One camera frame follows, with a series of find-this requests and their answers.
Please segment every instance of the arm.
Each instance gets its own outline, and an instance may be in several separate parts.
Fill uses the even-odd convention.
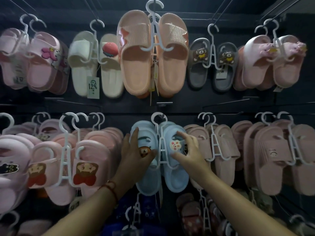
[[[188,155],[175,153],[172,157],[179,161],[189,176],[208,192],[238,234],[242,236],[295,235],[218,178],[201,155],[198,141],[194,136],[181,132],[177,134],[186,140]]]
[[[111,181],[116,183],[114,192],[120,199],[146,172],[156,155],[153,150],[145,158],[141,158],[138,149],[137,128],[132,134],[129,144],[129,134],[124,138],[122,159],[115,176]],[[116,206],[113,193],[106,187],[100,188],[86,202],[61,219],[42,236],[94,236],[104,225]]]

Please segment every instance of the hand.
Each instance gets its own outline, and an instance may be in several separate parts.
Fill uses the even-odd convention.
[[[138,132],[139,128],[137,127],[131,136],[130,143],[130,134],[126,134],[123,140],[121,161],[112,179],[112,181],[116,182],[117,187],[123,187],[121,190],[118,189],[120,192],[116,192],[118,198],[121,198],[136,182],[143,178],[150,163],[157,154],[157,150],[154,149],[146,157],[142,158],[140,156]]]
[[[172,157],[177,160],[189,176],[202,187],[206,177],[213,174],[213,172],[199,151],[198,140],[196,137],[188,135],[187,133],[178,131],[177,134],[185,139],[188,154],[185,156],[182,153],[175,152],[172,154]]]

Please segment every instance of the red string bracelet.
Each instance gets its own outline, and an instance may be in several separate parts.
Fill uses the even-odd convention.
[[[113,188],[110,187],[109,185],[107,185],[108,183],[113,183],[113,184],[114,184],[114,187],[113,187]],[[116,195],[116,193],[115,193],[115,191],[114,191],[114,189],[116,188],[116,183],[115,183],[114,181],[107,181],[107,183],[104,184],[104,185],[102,185],[99,189],[101,189],[102,187],[106,187],[107,189],[109,189],[109,190],[112,192],[112,194],[113,194],[114,197],[115,197],[116,205],[117,205],[117,204],[118,204],[118,197],[117,197],[117,195]]]

